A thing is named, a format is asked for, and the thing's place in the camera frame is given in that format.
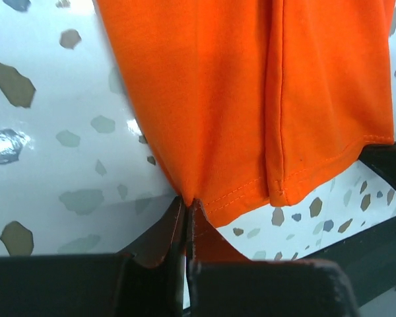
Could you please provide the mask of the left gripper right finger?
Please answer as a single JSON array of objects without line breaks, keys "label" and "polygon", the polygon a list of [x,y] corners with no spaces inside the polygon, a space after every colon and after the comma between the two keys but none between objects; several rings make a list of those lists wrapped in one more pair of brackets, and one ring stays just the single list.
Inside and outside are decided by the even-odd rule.
[{"label": "left gripper right finger", "polygon": [[326,260],[252,261],[188,209],[187,282],[192,316],[358,316],[348,277]]}]

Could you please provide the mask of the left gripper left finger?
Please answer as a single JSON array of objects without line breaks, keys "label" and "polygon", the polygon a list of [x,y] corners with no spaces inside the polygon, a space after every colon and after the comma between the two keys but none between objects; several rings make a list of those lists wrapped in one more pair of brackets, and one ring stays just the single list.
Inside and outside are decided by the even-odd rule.
[{"label": "left gripper left finger", "polygon": [[185,205],[114,254],[0,258],[0,316],[181,316]]}]

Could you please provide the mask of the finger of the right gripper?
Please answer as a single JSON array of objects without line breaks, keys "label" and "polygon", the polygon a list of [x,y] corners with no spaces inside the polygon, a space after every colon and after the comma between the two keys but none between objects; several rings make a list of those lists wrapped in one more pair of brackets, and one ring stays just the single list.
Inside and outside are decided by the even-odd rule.
[{"label": "finger of the right gripper", "polygon": [[396,143],[365,146],[358,159],[396,191]]},{"label": "finger of the right gripper", "polygon": [[396,289],[396,217],[306,256],[337,263],[362,306]]}]

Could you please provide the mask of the orange t shirt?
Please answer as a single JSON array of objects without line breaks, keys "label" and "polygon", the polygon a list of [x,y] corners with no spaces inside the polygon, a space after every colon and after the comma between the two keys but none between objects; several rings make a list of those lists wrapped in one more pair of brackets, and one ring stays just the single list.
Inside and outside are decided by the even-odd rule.
[{"label": "orange t shirt", "polygon": [[291,207],[394,138],[394,1],[99,1],[139,127],[223,227]]}]

